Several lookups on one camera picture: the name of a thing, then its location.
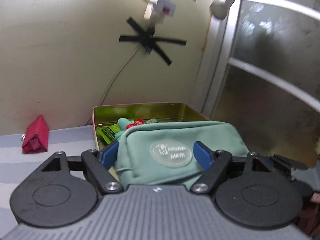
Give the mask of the green wet wipes pack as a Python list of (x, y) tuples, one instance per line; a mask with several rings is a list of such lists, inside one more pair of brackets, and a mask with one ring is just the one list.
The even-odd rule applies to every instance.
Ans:
[(120, 128), (117, 124), (111, 126), (101, 126), (96, 128), (97, 135), (101, 137), (104, 144), (108, 145), (114, 141), (117, 141), (116, 134), (120, 132)]

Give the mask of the teal plush toy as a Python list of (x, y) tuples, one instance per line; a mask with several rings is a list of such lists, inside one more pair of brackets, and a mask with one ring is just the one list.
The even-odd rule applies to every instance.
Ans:
[(120, 119), (118, 119), (117, 124), (118, 124), (118, 126), (119, 126), (120, 131), (117, 132), (117, 133), (115, 134), (115, 136), (114, 136), (116, 140), (119, 140), (119, 139), (120, 139), (120, 137), (122, 136), (122, 134), (126, 131), (126, 127), (127, 127), (129, 124), (131, 124), (131, 123), (132, 123), (132, 122), (131, 122), (130, 120), (126, 119), (126, 118), (120, 118)]

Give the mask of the teal fabric pouch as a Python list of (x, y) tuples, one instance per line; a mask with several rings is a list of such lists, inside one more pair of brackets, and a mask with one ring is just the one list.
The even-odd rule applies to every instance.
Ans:
[(249, 150), (236, 128), (226, 122), (191, 121), (143, 124), (126, 130), (119, 141), (116, 174), (123, 185), (184, 184), (203, 170), (194, 157), (194, 143), (245, 157)]

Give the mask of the magenta folded wallet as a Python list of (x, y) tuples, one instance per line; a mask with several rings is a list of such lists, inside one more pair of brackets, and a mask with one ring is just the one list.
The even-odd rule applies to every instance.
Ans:
[(23, 154), (48, 151), (49, 127), (42, 115), (28, 126), (22, 143)]

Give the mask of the frosted glass window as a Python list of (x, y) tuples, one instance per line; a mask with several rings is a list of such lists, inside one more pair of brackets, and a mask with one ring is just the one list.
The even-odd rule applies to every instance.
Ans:
[(308, 166), (319, 153), (319, 0), (236, 0), (212, 19), (192, 105), (247, 147)]

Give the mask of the black tape cross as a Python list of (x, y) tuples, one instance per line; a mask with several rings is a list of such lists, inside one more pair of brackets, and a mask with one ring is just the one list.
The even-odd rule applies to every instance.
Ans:
[(119, 42), (131, 42), (140, 44), (149, 54), (154, 50), (168, 66), (172, 64), (172, 61), (168, 57), (168, 55), (158, 46), (157, 42), (171, 43), (179, 46), (185, 46), (187, 44), (185, 40), (154, 36), (155, 27), (149, 27), (145, 30), (131, 17), (128, 18), (126, 22), (136, 33), (136, 35), (120, 35)]

